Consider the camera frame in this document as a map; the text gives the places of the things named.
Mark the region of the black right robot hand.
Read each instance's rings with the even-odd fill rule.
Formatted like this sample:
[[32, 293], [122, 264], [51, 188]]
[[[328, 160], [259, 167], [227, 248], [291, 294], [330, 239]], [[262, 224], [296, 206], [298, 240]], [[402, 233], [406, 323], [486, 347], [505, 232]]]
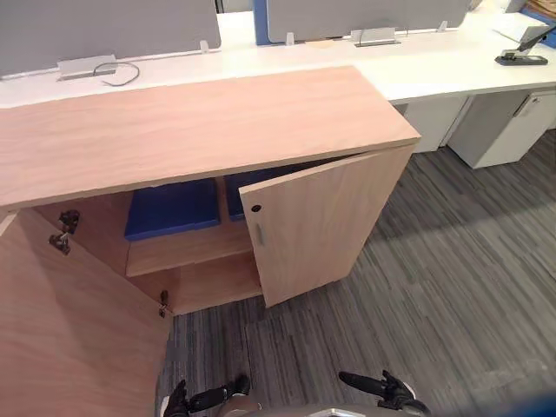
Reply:
[[431, 416], [430, 409], [417, 399], [412, 388], [387, 370], [382, 371], [380, 380], [344, 371], [340, 371], [338, 376], [350, 387], [379, 397], [378, 407], [404, 411], [417, 416]]

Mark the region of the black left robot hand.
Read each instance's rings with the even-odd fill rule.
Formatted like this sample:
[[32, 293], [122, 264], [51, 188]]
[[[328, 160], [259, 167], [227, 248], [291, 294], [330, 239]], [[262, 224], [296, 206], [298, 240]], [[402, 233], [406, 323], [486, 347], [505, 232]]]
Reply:
[[247, 395], [250, 391], [250, 379], [246, 374], [240, 374], [227, 384], [187, 396], [186, 381], [181, 380], [164, 405], [161, 405], [162, 416], [190, 416], [212, 407], [220, 406], [234, 395]]

